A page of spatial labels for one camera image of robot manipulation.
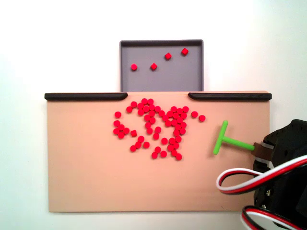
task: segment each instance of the white background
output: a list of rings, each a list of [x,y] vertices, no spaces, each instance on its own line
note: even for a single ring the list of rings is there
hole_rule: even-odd
[[[49,213],[44,93],[118,92],[120,40],[203,39],[205,90],[267,90],[274,131],[307,120],[306,15],[305,0],[1,0],[0,229],[241,229],[239,213]]]

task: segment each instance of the tan board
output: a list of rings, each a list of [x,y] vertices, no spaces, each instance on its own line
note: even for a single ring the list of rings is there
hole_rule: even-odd
[[[137,110],[126,113],[132,101],[152,98],[164,110],[189,107],[186,134],[177,161],[170,156],[151,158],[161,138],[172,137],[173,128],[162,127],[159,140],[144,128]],[[150,142],[149,149],[130,152],[136,138],[119,140],[113,134],[114,112],[125,126],[136,129]],[[197,111],[206,116],[201,123],[190,116]],[[47,102],[49,211],[239,211],[253,204],[253,192],[224,195],[215,187],[217,176],[234,167],[252,168],[250,151],[222,144],[218,155],[213,147],[223,120],[229,125],[225,135],[250,144],[269,133],[270,106],[266,102],[195,101],[187,92],[131,92],[122,101]],[[225,184],[248,177],[235,176]]]

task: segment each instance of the green plastic tool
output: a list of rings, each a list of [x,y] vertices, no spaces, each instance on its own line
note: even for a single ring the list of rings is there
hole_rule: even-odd
[[[220,147],[221,147],[221,144],[222,144],[223,141],[230,143],[230,144],[233,144],[233,145],[240,146],[242,148],[245,148],[245,149],[248,149],[248,150],[251,150],[251,151],[253,151],[255,149],[255,146],[253,146],[253,145],[250,145],[250,144],[247,144],[247,143],[244,143],[242,141],[238,141],[238,140],[235,140],[235,139],[232,139],[232,138],[225,137],[225,132],[226,132],[227,126],[228,126],[228,121],[227,120],[223,121],[219,137],[216,140],[216,144],[215,144],[215,147],[214,147],[214,150],[213,150],[214,155],[217,155],[219,153],[219,150],[220,150]]]

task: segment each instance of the black rubber edge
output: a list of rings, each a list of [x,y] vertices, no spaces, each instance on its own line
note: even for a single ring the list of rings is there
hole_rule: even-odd
[[[126,97],[126,92],[45,93],[47,101],[121,101]]]
[[[271,93],[189,92],[189,97],[200,101],[269,101]]]

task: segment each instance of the gray tray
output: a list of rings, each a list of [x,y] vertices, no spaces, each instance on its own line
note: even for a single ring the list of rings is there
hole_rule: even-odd
[[[189,50],[186,56],[183,48]],[[169,60],[166,53],[172,55]],[[120,74],[122,92],[203,91],[203,41],[121,41]]]

